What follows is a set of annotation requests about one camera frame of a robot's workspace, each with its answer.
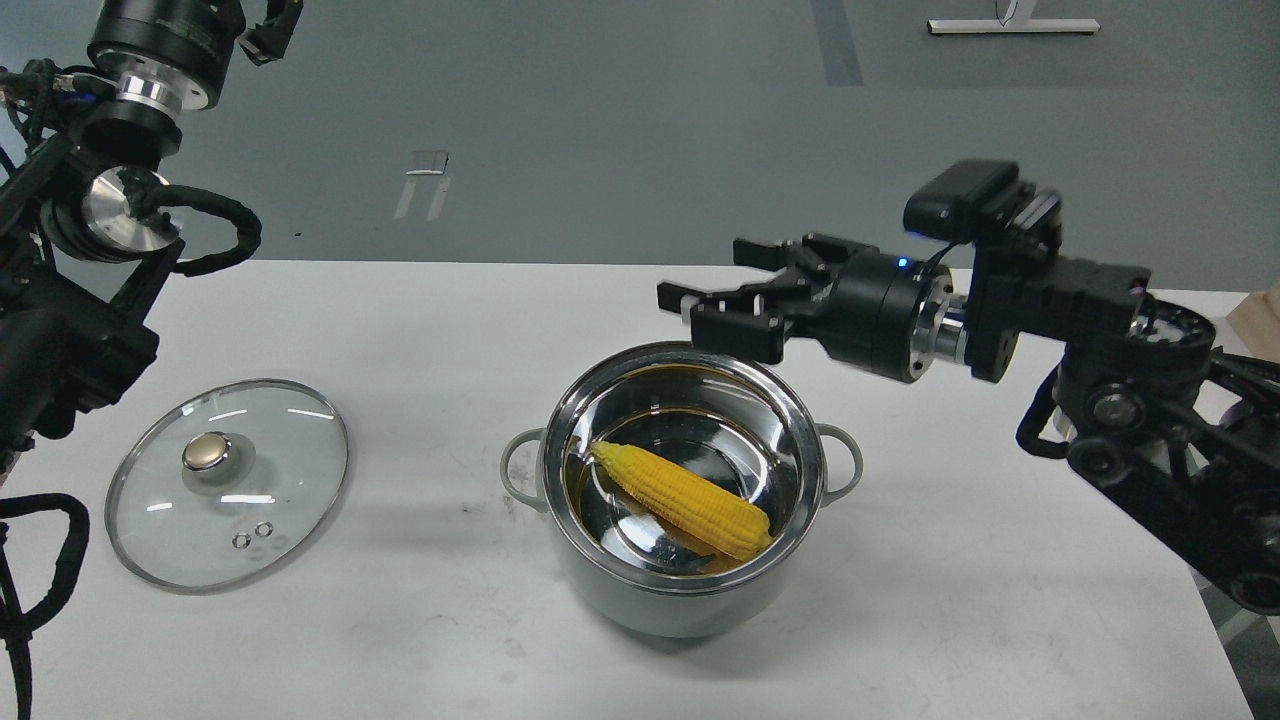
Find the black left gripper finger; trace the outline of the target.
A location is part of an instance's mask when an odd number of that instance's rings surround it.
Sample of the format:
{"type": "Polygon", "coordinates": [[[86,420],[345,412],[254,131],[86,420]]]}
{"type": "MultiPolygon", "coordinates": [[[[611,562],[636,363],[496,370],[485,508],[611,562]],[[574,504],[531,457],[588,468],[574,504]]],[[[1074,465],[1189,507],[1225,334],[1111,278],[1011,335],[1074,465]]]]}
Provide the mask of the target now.
{"type": "Polygon", "coordinates": [[[264,19],[239,35],[239,47],[256,67],[282,60],[303,10],[305,1],[268,1],[264,19]]]}

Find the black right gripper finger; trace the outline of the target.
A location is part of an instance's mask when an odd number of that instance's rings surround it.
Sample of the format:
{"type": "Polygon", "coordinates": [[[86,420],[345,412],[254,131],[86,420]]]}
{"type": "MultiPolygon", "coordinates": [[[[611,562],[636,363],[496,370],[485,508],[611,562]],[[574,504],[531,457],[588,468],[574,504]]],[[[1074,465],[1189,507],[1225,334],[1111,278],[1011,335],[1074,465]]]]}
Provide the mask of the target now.
{"type": "Polygon", "coordinates": [[[833,284],[846,270],[881,254],[881,249],[829,234],[810,233],[800,240],[763,243],[745,238],[733,241],[733,265],[771,273],[768,281],[744,288],[819,290],[833,284]]]}
{"type": "Polygon", "coordinates": [[[818,296],[826,290],[826,283],[788,270],[722,291],[664,281],[657,286],[657,302],[660,310],[681,318],[695,348],[777,365],[786,342],[815,316],[818,296]]]}

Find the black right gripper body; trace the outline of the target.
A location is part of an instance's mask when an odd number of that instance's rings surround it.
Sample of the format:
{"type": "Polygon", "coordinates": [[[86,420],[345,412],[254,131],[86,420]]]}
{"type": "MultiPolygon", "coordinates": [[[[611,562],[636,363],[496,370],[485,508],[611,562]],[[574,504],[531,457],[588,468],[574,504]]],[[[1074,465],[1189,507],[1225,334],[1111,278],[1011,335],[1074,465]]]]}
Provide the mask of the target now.
{"type": "Polygon", "coordinates": [[[909,384],[932,364],[934,314],[952,292],[946,265],[854,249],[790,329],[836,361],[909,384]]]}

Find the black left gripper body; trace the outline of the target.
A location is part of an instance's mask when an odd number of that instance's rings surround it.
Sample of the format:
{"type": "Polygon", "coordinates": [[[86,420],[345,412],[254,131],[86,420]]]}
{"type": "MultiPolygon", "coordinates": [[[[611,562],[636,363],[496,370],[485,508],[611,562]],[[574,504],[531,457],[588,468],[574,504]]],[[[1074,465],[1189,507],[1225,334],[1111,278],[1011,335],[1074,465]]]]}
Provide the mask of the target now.
{"type": "Polygon", "coordinates": [[[218,105],[244,28],[238,1],[105,1],[88,59],[125,101],[201,111],[218,105]]]}

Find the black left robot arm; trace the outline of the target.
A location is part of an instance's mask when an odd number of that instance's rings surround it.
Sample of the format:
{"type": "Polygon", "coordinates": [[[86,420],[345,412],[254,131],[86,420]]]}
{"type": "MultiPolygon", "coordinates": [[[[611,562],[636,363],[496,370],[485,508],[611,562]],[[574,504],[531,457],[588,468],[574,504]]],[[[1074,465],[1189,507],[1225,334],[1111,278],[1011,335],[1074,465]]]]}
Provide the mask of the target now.
{"type": "Polygon", "coordinates": [[[120,401],[156,360],[146,327],[166,279],[252,258],[259,217],[209,190],[169,184],[163,159],[186,111],[218,105],[233,51],[280,60],[305,5],[270,1],[248,26],[238,1],[105,1],[88,63],[49,58],[3,72],[22,163],[3,158],[1,460],[120,401]]]}

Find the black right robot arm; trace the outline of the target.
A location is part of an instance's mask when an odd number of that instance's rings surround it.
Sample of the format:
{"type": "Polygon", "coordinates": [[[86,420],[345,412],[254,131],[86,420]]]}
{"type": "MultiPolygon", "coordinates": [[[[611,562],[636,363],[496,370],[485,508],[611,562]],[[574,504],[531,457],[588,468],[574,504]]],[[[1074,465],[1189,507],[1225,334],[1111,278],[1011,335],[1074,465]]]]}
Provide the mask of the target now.
{"type": "Polygon", "coordinates": [[[997,382],[1023,334],[1062,357],[1020,420],[1018,445],[1062,459],[1243,609],[1277,614],[1277,365],[1222,351],[1212,322],[1155,297],[1148,274],[1065,258],[1060,200],[1027,183],[922,190],[905,228],[975,261],[957,292],[940,255],[893,258],[810,234],[737,240],[762,283],[664,282],[657,302],[692,343],[777,364],[791,338],[837,363],[911,383],[943,357],[997,382]]]}

